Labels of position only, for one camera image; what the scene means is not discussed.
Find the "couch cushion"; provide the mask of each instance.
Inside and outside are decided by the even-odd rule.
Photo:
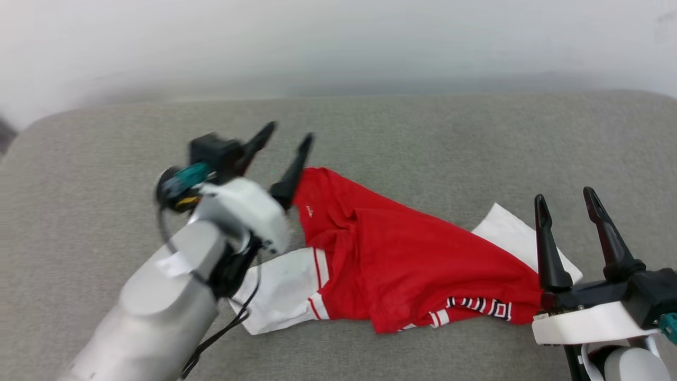
[[[157,175],[208,132],[280,128],[250,167],[267,186],[314,132],[326,166],[471,229],[498,202],[533,226],[545,194],[558,246],[586,281],[603,257],[582,189],[593,186],[635,256],[677,268],[677,102],[643,92],[400,96],[136,104],[72,111],[21,134],[0,162],[8,380],[56,378],[159,246]],[[176,228],[180,219],[173,220]],[[297,229],[294,247],[302,245]],[[214,328],[232,316],[224,306]],[[677,348],[659,339],[677,379]],[[483,317],[376,335],[366,321],[307,322],[207,350],[191,380],[567,380],[561,348]]]

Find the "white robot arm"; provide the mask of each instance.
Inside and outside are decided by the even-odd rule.
[[[635,259],[595,191],[583,190],[590,220],[602,243],[604,281],[574,285],[557,254],[545,198],[536,196],[538,274],[543,313],[531,324],[538,344],[561,345],[572,381],[670,381],[654,335],[675,344],[677,273],[649,271]],[[629,346],[592,343],[627,340]]]
[[[269,123],[250,142],[210,134],[191,143],[191,166],[169,169],[158,181],[158,220],[166,244],[127,281],[118,304],[60,381],[175,381],[195,366],[209,343],[200,341],[217,316],[217,301],[235,294],[257,252],[289,244],[290,207],[312,137],[281,181],[267,192],[242,177],[274,130]],[[191,212],[188,224],[166,236],[164,208]],[[243,310],[225,330],[243,319]]]

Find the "red clothing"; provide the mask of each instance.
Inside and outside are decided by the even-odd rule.
[[[539,310],[538,275],[522,261],[329,169],[306,169],[294,204],[307,245],[327,255],[319,293],[331,319],[386,333],[482,314],[526,324]]]

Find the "red stripe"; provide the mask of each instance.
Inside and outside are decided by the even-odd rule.
[[[313,312],[315,313],[315,317],[317,317],[318,320],[322,320],[320,318],[320,314],[318,314],[318,310],[315,309],[315,303],[313,303],[313,300],[311,298],[308,298],[308,301],[310,302],[310,308],[312,308]]]
[[[318,264],[318,251],[313,247],[313,257],[315,258],[315,271],[318,273],[318,289],[322,288],[322,280],[320,279],[320,264]]]

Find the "white wall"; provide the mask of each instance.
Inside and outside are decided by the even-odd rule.
[[[632,88],[677,96],[677,0],[0,0],[0,117],[89,105]]]

